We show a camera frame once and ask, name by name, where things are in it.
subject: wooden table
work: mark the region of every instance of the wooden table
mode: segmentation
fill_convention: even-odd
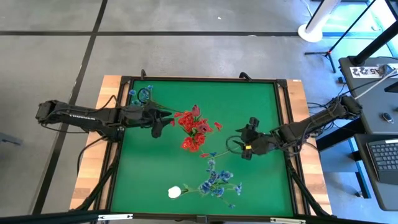
[[[119,92],[119,86],[121,82],[120,75],[105,75],[101,90],[99,92],[98,101],[96,108],[102,107],[109,97],[117,95]],[[307,101],[305,99],[303,83],[301,80],[287,80],[287,86],[290,98],[290,107],[292,109],[292,115],[294,121],[301,121],[308,117]],[[123,90],[122,104],[126,102],[128,94],[128,85]],[[279,94],[282,104],[282,114],[284,123],[288,122],[288,115],[286,105],[284,101],[284,92],[282,87],[279,88]],[[112,108],[115,106],[115,102],[110,103],[107,107]],[[100,136],[97,133],[90,133],[86,144],[89,144]],[[309,139],[308,142],[315,144],[314,139]],[[97,142],[94,146],[91,146],[85,151],[81,160],[80,171],[76,180],[75,189],[73,191],[72,201],[70,208],[76,208],[79,206],[84,199],[90,194],[95,185],[100,179],[101,168],[104,161],[106,141]],[[112,145],[111,156],[109,161],[113,160],[114,151],[116,150],[116,144]],[[331,214],[331,207],[326,190],[325,180],[323,178],[322,167],[319,159],[319,154],[316,149],[309,146],[308,144],[303,145],[303,150],[300,153],[302,169],[305,179],[305,185],[314,196],[315,200],[322,206],[322,208]],[[106,197],[108,196],[109,181],[104,186],[102,191],[101,201],[99,202],[99,208],[104,209],[106,203]],[[303,200],[299,188],[295,184],[295,194],[297,198],[297,208],[300,214],[304,214]]]

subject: white flower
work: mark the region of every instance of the white flower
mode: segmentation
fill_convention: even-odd
[[[170,198],[177,198],[181,195],[181,189],[177,186],[174,186],[169,189],[169,197]]]

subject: concrete floor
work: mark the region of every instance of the concrete floor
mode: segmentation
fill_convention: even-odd
[[[312,12],[319,4],[308,3]],[[0,2],[0,31],[91,31],[100,5],[100,0],[4,0]],[[342,4],[325,29],[343,31],[364,7]],[[299,0],[114,0],[108,3],[99,29],[295,32],[309,18]],[[373,24],[367,14],[354,31],[373,32]],[[29,213],[55,138],[53,131],[41,128],[34,119],[37,105],[52,99],[68,101],[88,40],[87,36],[0,36],[0,132],[24,141],[22,146],[0,144],[0,217]],[[310,44],[299,37],[97,37],[77,104],[95,105],[103,75],[138,75],[142,68],[148,75],[237,77],[246,72],[254,78],[301,79],[307,100],[324,103],[340,91],[336,80],[341,74],[331,72],[327,59],[303,53],[327,50],[335,41]],[[333,51],[335,64],[340,57],[357,54],[370,41],[343,40]],[[390,53],[383,47],[375,55]],[[44,213],[68,210],[76,159],[85,141],[85,134],[67,135]],[[352,184],[351,176],[325,174],[325,178],[333,213],[338,217],[389,223],[398,220],[397,213],[381,211],[376,200],[356,198],[333,184]]]

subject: green mat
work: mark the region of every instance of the green mat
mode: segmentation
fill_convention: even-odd
[[[201,109],[214,128],[201,147],[204,152],[225,152],[225,140],[236,135],[249,118],[260,120],[259,130],[279,126],[274,86],[270,83],[231,82],[175,82],[135,81],[133,89],[153,85],[153,100],[180,111]],[[223,125],[218,132],[213,123]],[[154,139],[150,129],[127,129],[114,186],[112,212],[174,213],[204,215],[293,215],[288,178],[282,151],[272,151],[266,156],[253,156],[251,161],[240,155],[228,153],[215,158],[217,171],[233,173],[231,183],[242,182],[240,196],[233,190],[223,198],[235,205],[229,208],[220,198],[199,193],[189,193],[171,199],[168,189],[183,188],[183,184],[197,189],[209,178],[206,172],[208,159],[201,152],[192,153],[180,146],[187,137],[176,124],[164,128],[162,136]]]

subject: bundle of red flowers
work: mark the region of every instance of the bundle of red flowers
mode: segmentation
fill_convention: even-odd
[[[193,106],[191,111],[184,113],[176,113],[174,118],[178,119],[178,124],[188,134],[188,137],[182,142],[183,149],[189,149],[196,152],[199,147],[206,141],[206,133],[213,132],[213,129],[207,124],[207,119],[201,119],[200,109],[197,105]],[[223,127],[220,123],[215,122],[218,131]]]

